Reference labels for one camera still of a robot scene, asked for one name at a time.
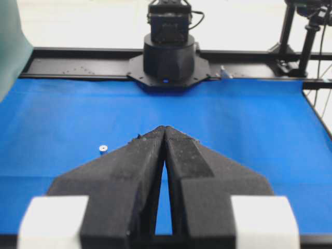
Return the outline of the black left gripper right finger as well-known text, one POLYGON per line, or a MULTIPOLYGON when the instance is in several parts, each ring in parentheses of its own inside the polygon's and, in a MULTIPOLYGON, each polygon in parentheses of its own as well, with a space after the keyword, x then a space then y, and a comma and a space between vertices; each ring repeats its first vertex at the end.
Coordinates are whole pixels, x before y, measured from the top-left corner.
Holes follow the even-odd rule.
POLYGON ((235 248, 231 196, 272 196, 271 185, 173 127, 164 138, 173 233, 188 248, 235 248))

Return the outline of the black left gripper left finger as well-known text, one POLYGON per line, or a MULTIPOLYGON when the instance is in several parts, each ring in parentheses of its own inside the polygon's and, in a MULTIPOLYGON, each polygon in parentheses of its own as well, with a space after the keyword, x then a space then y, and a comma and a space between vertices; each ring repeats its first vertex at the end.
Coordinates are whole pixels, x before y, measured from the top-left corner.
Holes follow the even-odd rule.
POLYGON ((155 233, 165 127, 55 178, 49 196, 88 196, 83 248, 129 248, 155 233))

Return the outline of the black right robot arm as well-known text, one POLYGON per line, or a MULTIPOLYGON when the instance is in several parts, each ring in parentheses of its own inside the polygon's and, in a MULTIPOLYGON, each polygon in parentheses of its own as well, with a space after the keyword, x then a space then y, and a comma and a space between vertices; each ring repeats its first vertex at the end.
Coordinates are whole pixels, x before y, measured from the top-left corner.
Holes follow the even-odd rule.
POLYGON ((152 1, 144 38, 143 70, 162 82, 179 84, 195 69, 195 39, 189 34, 192 8, 187 1, 152 1))

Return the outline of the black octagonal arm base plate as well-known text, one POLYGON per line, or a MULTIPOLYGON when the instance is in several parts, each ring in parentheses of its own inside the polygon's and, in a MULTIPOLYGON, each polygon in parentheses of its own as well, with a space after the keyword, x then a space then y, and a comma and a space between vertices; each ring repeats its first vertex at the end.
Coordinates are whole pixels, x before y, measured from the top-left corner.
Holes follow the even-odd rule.
POLYGON ((137 83, 145 91, 185 91, 202 81, 210 79, 211 69, 208 60, 195 56, 195 66, 193 73, 184 79, 173 80, 169 76, 161 78, 152 76, 143 70, 143 55, 129 60, 129 70, 127 77, 137 83))

